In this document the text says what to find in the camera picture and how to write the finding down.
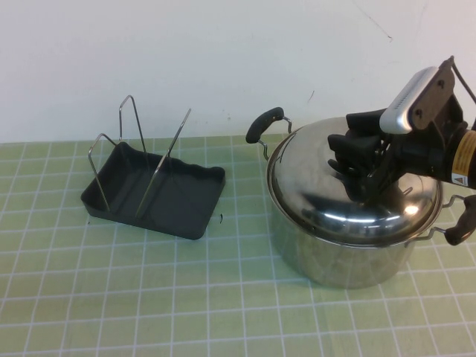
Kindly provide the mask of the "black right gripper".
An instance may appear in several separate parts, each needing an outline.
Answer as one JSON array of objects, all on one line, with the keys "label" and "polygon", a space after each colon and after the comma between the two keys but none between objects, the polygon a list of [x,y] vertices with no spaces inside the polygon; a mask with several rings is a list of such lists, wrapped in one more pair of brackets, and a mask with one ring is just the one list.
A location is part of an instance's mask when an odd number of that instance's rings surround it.
[{"label": "black right gripper", "polygon": [[370,136],[330,135],[337,162],[366,164],[366,197],[382,195],[407,173],[438,181],[469,185],[469,126],[466,122],[430,123],[406,135],[380,129],[385,109],[346,115],[348,128]]}]

